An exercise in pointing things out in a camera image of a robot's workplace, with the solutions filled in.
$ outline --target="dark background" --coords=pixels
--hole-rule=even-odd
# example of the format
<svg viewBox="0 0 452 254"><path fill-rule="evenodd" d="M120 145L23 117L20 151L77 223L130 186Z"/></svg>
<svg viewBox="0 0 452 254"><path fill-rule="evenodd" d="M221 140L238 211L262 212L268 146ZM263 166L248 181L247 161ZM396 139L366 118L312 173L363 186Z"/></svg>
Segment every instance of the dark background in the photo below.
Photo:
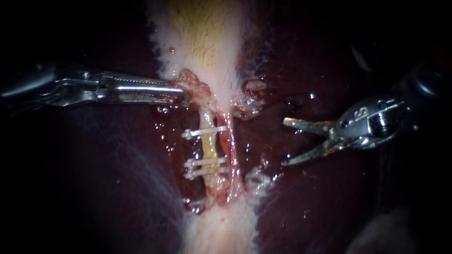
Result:
<svg viewBox="0 0 452 254"><path fill-rule="evenodd" d="M97 58L96 44L117 31L131 31L129 27L150 31L145 27L144 9L144 2L138 0L7 3L1 15L1 74L52 60L108 65L109 59ZM363 85L374 91L391 86L415 59L428 54L430 45L449 43L449 13L443 7L395 8L375 3L365 7L313 7L312 12L319 26L338 35L338 43L353 43L366 55L375 72L363 73L369 81ZM116 50L121 46L112 47L113 59ZM376 183L376 188L382 188L377 196L385 201L376 205L379 212L400 204L415 208L415 227L426 252L445 243L440 229L448 229L448 214L444 212L450 200L448 108L436 112L431 125L421 133L401 137L382 149ZM49 170L52 155L46 151L52 144L45 137L52 134L42 123L58 125L52 113L52 109L42 110L2 120L1 158L9 165L6 172L2 171L6 245L16 251L49 253L109 251L100 237L105 232L83 224L85 220L78 214L89 217L89 212L71 205L68 196L61 194L59 174Z"/></svg>

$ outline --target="metal screw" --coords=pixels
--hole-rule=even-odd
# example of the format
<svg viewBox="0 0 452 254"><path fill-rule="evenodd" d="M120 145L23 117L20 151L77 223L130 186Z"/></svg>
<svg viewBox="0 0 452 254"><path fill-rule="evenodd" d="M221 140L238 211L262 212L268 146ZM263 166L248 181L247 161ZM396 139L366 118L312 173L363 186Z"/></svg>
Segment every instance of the metal screw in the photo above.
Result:
<svg viewBox="0 0 452 254"><path fill-rule="evenodd" d="M89 79L89 77L90 77L89 72L88 72L88 71L84 71L83 74L82 74L82 77L83 77L83 79L85 79L85 80Z"/></svg>

